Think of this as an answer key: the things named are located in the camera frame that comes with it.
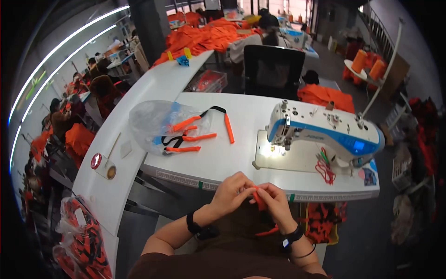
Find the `gray floor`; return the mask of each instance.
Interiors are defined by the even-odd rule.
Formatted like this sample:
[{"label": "gray floor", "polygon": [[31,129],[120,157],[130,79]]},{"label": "gray floor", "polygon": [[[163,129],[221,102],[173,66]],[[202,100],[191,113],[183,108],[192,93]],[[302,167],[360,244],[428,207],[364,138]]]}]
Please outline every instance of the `gray floor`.
[{"label": "gray floor", "polygon": [[[353,97],[356,111],[364,110],[367,105],[365,89],[358,89],[350,81],[342,80],[343,58],[329,52],[325,46],[317,42],[314,43],[314,49],[320,59],[307,58],[304,67],[317,71],[322,78],[336,81],[344,93]],[[243,93],[241,79],[234,77],[230,71],[226,72],[228,86],[223,92]],[[380,123],[390,109],[391,105],[378,97],[367,119]],[[327,246],[323,264],[327,274],[334,278],[393,277],[396,265],[400,264],[395,259],[398,250],[390,242],[393,199],[397,194],[391,182],[392,158],[392,150],[384,150],[376,156],[380,179],[379,197],[347,203],[347,221],[338,228],[339,243]],[[185,189],[173,184],[170,187],[181,191],[189,205],[188,208],[199,207],[210,202],[212,198],[211,193],[198,189]],[[120,242],[116,266],[117,278],[126,277],[139,258],[145,241],[155,231],[156,224],[157,218],[124,212],[118,232]]]}]

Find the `glass jar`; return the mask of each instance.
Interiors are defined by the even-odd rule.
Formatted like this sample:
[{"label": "glass jar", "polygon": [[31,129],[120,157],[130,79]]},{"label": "glass jar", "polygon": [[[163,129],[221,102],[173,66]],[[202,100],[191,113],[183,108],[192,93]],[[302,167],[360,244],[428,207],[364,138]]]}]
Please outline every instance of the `glass jar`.
[{"label": "glass jar", "polygon": [[116,166],[101,153],[96,153],[91,159],[91,168],[106,179],[116,175]]}]

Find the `clear plastic bag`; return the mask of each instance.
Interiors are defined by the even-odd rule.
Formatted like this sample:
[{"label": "clear plastic bag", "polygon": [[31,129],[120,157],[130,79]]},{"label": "clear plastic bag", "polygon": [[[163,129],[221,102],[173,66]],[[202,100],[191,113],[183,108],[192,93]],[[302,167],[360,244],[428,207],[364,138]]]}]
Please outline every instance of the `clear plastic bag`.
[{"label": "clear plastic bag", "polygon": [[[168,152],[164,149],[166,146],[162,143],[162,137],[167,137],[164,139],[164,142],[168,142],[173,137],[182,136],[190,126],[197,126],[197,128],[187,131],[187,136],[189,137],[208,134],[212,122],[211,114],[209,113],[177,131],[173,130],[176,124],[191,117],[197,117],[200,114],[202,112],[198,109],[177,102],[146,101],[137,104],[130,111],[128,122],[136,142],[142,149],[156,155],[175,154],[176,152]],[[184,141],[180,147],[196,145],[197,142]]]},{"label": "clear plastic bag", "polygon": [[63,198],[60,212],[62,241],[53,247],[54,260],[73,279],[111,279],[101,228],[82,197]]}]

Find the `sewing machine display screen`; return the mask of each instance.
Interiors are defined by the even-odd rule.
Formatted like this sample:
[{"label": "sewing machine display screen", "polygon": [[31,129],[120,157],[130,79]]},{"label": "sewing machine display screen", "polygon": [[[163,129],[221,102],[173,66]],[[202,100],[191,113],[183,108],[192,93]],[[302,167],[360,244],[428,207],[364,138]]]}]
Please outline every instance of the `sewing machine display screen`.
[{"label": "sewing machine display screen", "polygon": [[353,144],[353,148],[357,149],[357,150],[362,150],[364,149],[364,142],[359,142],[359,141],[355,141],[355,143]]}]

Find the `led light strip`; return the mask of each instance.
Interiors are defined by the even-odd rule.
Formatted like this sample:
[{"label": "led light strip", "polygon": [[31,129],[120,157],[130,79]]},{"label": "led light strip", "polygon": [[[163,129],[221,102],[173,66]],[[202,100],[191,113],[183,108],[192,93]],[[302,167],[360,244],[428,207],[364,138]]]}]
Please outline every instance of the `led light strip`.
[{"label": "led light strip", "polygon": [[40,62],[40,64],[37,66],[37,68],[33,71],[33,73],[29,76],[28,80],[25,82],[25,84],[23,85],[22,89],[19,92],[19,95],[17,96],[16,101],[14,102],[14,105],[12,106],[11,112],[9,113],[9,119],[8,119],[8,125],[9,122],[11,121],[11,117],[12,117],[12,113],[14,112],[14,110],[16,109],[17,103],[20,100],[20,97],[23,94],[23,91],[25,90],[25,88],[28,86],[29,82],[33,79],[34,75],[37,73],[37,71],[42,67],[42,65],[59,49],[61,48],[67,41],[69,41],[71,38],[73,38],[74,36],[76,36],[77,34],[79,34],[80,32],[82,32],[84,29],[92,26],[94,23],[108,17],[111,16],[112,14],[115,14],[117,12],[123,11],[125,9],[128,9],[130,6],[124,6],[121,8],[118,8],[116,10],[113,10],[109,13],[106,13],[105,15],[102,15],[98,18],[96,18],[95,20],[89,22],[88,24],[84,25],[83,27],[79,28],[77,31],[75,31],[73,34],[71,34],[70,36],[68,36],[65,40],[63,40],[60,44],[57,45],[57,47],[55,47],[50,53],[48,53],[48,55],[42,60],[42,62]]},{"label": "led light strip", "polygon": [[[77,50],[75,50],[72,54],[70,54],[70,56],[68,56],[63,62],[62,64],[59,65],[59,67],[57,67],[54,72],[46,79],[46,81],[42,84],[42,86],[40,87],[39,91],[37,91],[36,95],[34,96],[34,98],[31,100],[31,103],[29,103],[28,108],[26,109],[25,115],[22,118],[22,122],[25,121],[26,116],[28,115],[29,110],[31,109],[32,105],[34,104],[34,101],[37,99],[37,96],[39,96],[40,92],[42,92],[43,88],[45,88],[45,85],[50,81],[50,79],[60,70],[60,68],[62,68],[63,65],[65,65],[65,63],[67,63],[76,53],[78,53],[81,49],[83,49],[86,45],[88,45],[90,42],[94,41],[95,39],[97,39],[99,36],[101,36],[102,34],[106,33],[107,31],[113,29],[116,27],[116,24],[108,27],[107,29],[105,29],[104,31],[102,31],[101,33],[97,34],[96,36],[94,36],[93,38],[91,38],[90,40],[88,40],[87,42],[85,42],[83,45],[81,45]],[[14,139],[14,143],[12,145],[12,151],[11,151],[11,158],[9,159],[9,172],[11,172],[11,165],[12,165],[12,156],[14,155],[14,149],[16,147],[16,143],[17,143],[17,138],[19,136],[19,132],[21,129],[21,125],[19,125],[19,129],[17,130],[17,134],[16,134],[16,138]]]},{"label": "led light strip", "polygon": [[12,145],[11,158],[9,159],[9,173],[11,173],[12,155],[14,154],[14,149],[16,148],[16,142],[17,142],[17,138],[19,137],[21,128],[22,128],[22,126],[19,125],[19,129],[17,130],[17,133],[16,133],[16,138],[14,139],[14,144]]}]

